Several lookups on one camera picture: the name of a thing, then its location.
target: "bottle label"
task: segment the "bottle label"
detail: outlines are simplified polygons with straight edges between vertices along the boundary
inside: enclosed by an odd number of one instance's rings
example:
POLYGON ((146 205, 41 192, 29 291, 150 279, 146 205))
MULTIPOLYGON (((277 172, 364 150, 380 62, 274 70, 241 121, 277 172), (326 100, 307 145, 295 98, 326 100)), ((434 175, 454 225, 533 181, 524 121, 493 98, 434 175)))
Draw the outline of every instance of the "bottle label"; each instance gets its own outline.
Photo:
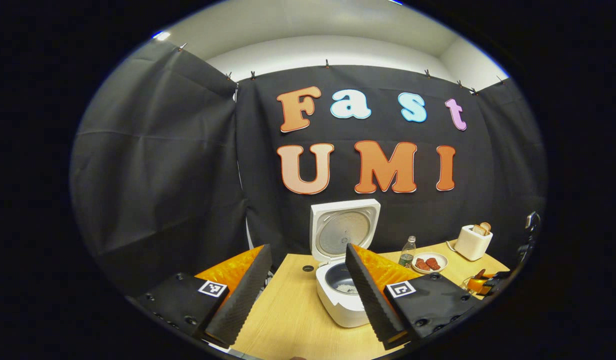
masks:
POLYGON ((410 268, 414 258, 415 257, 410 255, 410 253, 402 253, 402 255, 399 256, 399 265, 405 268, 410 268))

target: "black curtain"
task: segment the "black curtain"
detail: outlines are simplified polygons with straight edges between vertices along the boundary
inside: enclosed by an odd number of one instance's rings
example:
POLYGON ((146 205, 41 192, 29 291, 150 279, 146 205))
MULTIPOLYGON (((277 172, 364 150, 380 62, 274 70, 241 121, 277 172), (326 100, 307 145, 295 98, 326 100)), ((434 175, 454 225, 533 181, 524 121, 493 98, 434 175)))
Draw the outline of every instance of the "black curtain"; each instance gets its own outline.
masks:
POLYGON ((511 267, 518 261, 514 250, 526 241, 526 216, 545 217, 546 150, 537 119, 513 79, 482 89, 475 98, 490 134, 496 178, 491 224, 497 241, 488 253, 511 267))
POLYGON ((461 227, 489 221, 495 237, 493 249, 505 230, 493 220, 494 189, 504 178, 495 174, 492 133, 482 115, 478 99, 466 88, 447 80, 420 73, 374 66, 314 66, 259 75, 239 82, 237 91, 237 158, 243 189, 248 199, 246 214, 255 246, 272 244, 273 266, 278 267, 286 253, 310 254, 310 206, 333 201, 376 199, 381 212, 370 250, 397 251, 409 235, 418 246, 456 239, 461 227), (314 113, 304 117, 310 125, 301 130, 281 132, 284 121, 280 94, 315 86, 321 96, 314 99, 314 113), (331 114, 333 93, 354 89, 365 94, 372 111, 365 119, 337 118, 331 114), (402 117, 398 96, 408 92, 422 96, 427 119, 417 123, 402 117), (463 112, 466 130, 457 129, 447 100, 454 99, 463 112), (413 193, 356 193, 361 159, 354 145, 358 141, 376 141, 390 158, 399 142, 417 146, 414 155, 413 193), (280 146, 299 145, 301 178, 312 181, 316 175, 313 144, 333 144, 330 154, 330 183, 317 194, 298 194, 285 187, 281 178, 280 146), (455 188, 438 191, 440 159, 438 146, 452 146, 455 188))
POLYGON ((70 166, 84 242, 127 295, 246 251, 237 84, 186 50, 150 41, 105 80, 70 166))

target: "white wall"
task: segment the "white wall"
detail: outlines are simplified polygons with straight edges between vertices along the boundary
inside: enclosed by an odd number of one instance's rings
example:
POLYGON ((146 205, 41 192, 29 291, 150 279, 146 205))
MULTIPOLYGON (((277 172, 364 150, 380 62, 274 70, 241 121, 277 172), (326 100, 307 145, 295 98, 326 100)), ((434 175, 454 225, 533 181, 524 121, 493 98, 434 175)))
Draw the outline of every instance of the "white wall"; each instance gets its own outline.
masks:
POLYGON ((462 37, 450 44, 440 59, 453 79, 476 91, 497 83, 497 77, 502 80, 509 77, 488 55, 462 37))
POLYGON ((394 43, 352 36, 274 39, 228 51, 206 62, 224 74, 232 72, 230 79, 238 82, 250 78, 251 71, 257 76, 287 69, 326 66, 326 59, 332 66, 377 66, 422 74, 428 69, 436 78, 455 81, 442 61, 433 55, 394 43))

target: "white rice cooker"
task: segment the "white rice cooker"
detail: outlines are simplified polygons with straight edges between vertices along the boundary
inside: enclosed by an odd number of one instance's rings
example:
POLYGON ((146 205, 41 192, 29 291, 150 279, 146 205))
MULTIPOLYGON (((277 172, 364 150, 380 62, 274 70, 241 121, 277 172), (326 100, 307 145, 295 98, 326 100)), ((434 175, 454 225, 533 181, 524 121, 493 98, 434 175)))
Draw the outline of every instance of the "white rice cooker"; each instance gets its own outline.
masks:
POLYGON ((349 243, 367 249, 373 241, 379 202, 375 199, 329 202, 310 207, 310 249, 320 262, 317 294, 330 317, 344 328, 369 323, 346 267, 349 243))

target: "orange letter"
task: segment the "orange letter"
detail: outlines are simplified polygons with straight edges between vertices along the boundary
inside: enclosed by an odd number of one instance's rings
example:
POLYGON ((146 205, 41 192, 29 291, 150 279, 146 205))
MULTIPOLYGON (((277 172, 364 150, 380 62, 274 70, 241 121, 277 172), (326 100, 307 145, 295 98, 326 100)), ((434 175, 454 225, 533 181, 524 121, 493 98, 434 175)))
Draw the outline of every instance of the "orange letter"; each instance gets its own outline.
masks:
POLYGON ((281 146, 276 153, 281 157, 281 179, 288 190, 297 194, 317 194, 328 186, 331 180, 331 153, 335 146, 330 143, 316 143, 310 146, 310 152, 315 155, 317 176, 311 182, 302 180, 299 174, 299 155, 304 148, 299 145, 281 146))
POLYGON ((295 130, 307 128, 310 125, 310 120, 302 116, 302 110, 309 116, 315 112, 315 103, 308 96, 319 98, 319 96, 322 96, 322 92, 317 86, 311 86, 283 93, 276 97, 277 101, 281 101, 281 108, 283 109, 282 133, 294 132, 295 130))
POLYGON ((390 161, 376 141, 359 141, 354 148, 361 155, 361 176, 354 191, 359 194, 371 194, 377 189, 373 183, 373 174, 385 192, 393 182, 392 191, 395 193, 412 193, 417 190, 413 178, 413 160, 417 145, 410 142, 400 142, 395 146, 390 161))
POLYGON ((452 146, 438 146, 436 153, 439 154, 441 165, 439 165, 439 182, 436 183, 436 189, 441 192, 451 191, 455 188, 453 181, 453 157, 456 154, 455 148, 452 146))

